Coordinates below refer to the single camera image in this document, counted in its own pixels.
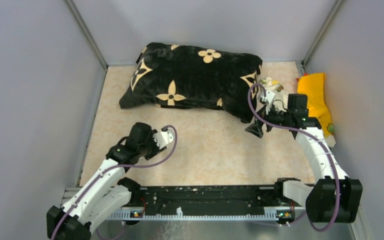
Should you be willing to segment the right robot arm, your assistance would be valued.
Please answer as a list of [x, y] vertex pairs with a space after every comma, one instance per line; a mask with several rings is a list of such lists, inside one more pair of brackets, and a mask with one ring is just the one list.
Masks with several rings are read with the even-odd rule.
[[307, 95], [290, 94], [285, 112], [276, 111], [269, 91], [261, 95], [263, 107], [259, 111], [255, 110], [250, 94], [247, 101], [256, 121], [266, 125], [268, 132], [278, 128], [292, 133], [315, 180], [310, 186], [296, 178], [278, 179], [273, 192], [274, 202], [287, 206], [294, 201], [303, 206], [311, 223], [353, 223], [358, 215], [363, 185], [360, 180], [350, 178], [336, 161], [321, 124], [316, 117], [309, 116]]

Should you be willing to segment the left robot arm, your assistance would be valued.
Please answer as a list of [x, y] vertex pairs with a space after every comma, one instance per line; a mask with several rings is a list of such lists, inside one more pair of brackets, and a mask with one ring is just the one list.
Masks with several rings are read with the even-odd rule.
[[112, 146], [89, 181], [62, 206], [52, 206], [46, 214], [47, 236], [51, 240], [89, 240], [98, 226], [116, 209], [140, 202], [140, 185], [126, 178], [131, 168], [145, 169], [139, 159], [150, 160], [177, 142], [171, 125], [161, 130], [135, 123], [128, 136]]

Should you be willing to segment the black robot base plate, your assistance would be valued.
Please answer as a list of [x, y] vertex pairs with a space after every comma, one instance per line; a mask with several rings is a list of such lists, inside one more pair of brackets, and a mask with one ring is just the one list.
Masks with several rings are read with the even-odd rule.
[[274, 185], [143, 186], [120, 208], [133, 219], [152, 217], [272, 217], [302, 210]]

